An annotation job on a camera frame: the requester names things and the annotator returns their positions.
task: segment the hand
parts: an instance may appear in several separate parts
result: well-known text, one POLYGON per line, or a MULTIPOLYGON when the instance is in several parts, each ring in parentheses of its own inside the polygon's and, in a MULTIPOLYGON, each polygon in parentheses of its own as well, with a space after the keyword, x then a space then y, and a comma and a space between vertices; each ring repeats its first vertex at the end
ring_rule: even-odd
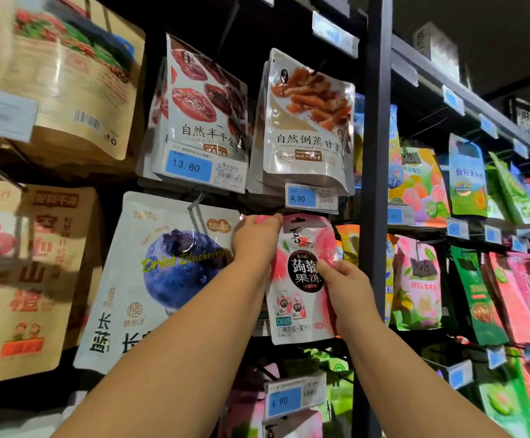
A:
POLYGON ((339 261, 335 270, 320 260, 318 272, 328 285, 336 328, 342 338, 348 341, 356 334, 361 322, 384 323, 377 311, 371 283, 362 270, 348 261, 339 261))
POLYGON ((249 215, 234 228, 232 252, 234 261, 250 263, 252 267, 267 268, 277 252, 281 214, 257 223, 256 215, 249 215))

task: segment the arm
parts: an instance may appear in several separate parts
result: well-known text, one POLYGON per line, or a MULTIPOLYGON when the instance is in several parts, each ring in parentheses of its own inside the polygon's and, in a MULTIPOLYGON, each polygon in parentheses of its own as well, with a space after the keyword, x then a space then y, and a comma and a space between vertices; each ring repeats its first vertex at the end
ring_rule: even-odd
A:
POLYGON ((232 264, 125 354, 53 438, 210 435, 261 309, 281 216, 237 228, 232 264))
POLYGON ((388 438, 510 438, 385 325, 362 271, 345 261, 338 271, 320 262, 318 271, 328 283, 356 375, 388 438))

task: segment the ceiling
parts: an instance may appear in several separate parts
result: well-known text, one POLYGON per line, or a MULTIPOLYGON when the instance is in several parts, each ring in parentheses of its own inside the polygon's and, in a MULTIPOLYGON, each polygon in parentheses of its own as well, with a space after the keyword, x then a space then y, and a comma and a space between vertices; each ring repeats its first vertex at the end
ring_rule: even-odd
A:
MULTIPOLYGON (((368 0, 350 0, 362 9, 368 0)), ((530 0, 394 0, 393 28, 408 43, 432 21, 459 47, 480 95, 530 75, 530 0)), ((516 93, 530 101, 530 87, 516 93)), ((500 107, 501 102, 494 102, 500 107)))

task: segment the black circle label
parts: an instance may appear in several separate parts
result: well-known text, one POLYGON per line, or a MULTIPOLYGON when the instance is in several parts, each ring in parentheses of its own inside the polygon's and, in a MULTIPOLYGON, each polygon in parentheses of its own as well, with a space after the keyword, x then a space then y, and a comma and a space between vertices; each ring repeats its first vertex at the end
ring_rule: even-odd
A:
POLYGON ((291 281, 304 292, 315 293, 324 287, 324 278, 318 274, 318 259, 312 252, 296 250, 287 261, 291 281))

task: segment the black shelf post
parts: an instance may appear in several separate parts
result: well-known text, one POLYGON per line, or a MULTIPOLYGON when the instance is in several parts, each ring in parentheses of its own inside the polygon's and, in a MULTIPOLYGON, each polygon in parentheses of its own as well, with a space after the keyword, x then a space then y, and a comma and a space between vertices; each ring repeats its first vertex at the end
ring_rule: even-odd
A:
MULTIPOLYGON (((358 267, 370 279, 381 316, 385 313, 392 29, 393 0, 370 0, 358 267)), ((352 421, 353 437, 380 438, 381 425, 358 379, 352 421)))

